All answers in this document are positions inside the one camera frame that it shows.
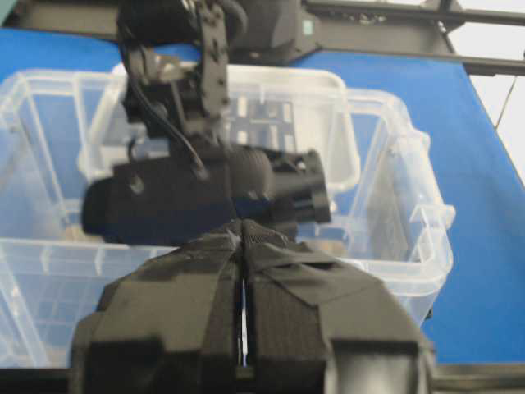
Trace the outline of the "left gripper black taped finger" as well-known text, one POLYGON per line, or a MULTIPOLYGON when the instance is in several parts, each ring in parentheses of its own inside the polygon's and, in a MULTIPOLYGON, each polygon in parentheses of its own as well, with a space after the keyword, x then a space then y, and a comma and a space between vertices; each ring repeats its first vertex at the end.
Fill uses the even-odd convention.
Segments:
POLYGON ((242 224, 258 393, 428 393, 433 345, 378 278, 242 224))

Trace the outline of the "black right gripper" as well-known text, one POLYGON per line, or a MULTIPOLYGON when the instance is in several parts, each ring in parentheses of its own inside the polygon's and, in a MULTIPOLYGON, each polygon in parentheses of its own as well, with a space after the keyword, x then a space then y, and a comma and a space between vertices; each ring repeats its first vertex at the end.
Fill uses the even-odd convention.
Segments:
POLYGON ((242 250, 234 220, 290 238, 301 223, 331 220, 317 151, 203 144, 197 152, 201 171, 175 152, 132 158, 85 191, 81 225, 91 236, 127 245, 197 238, 104 287, 75 329, 69 392, 234 392, 242 250))

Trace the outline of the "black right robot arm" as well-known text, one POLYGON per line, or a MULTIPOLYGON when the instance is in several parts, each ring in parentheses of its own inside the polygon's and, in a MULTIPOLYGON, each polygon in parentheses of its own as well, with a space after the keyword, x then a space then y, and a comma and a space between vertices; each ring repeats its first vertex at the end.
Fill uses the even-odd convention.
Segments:
POLYGON ((93 182, 83 231, 152 258, 77 325, 71 393, 429 393, 434 349, 378 278, 295 240, 331 218, 318 154, 228 144, 237 1, 124 1, 125 110, 167 154, 93 182))

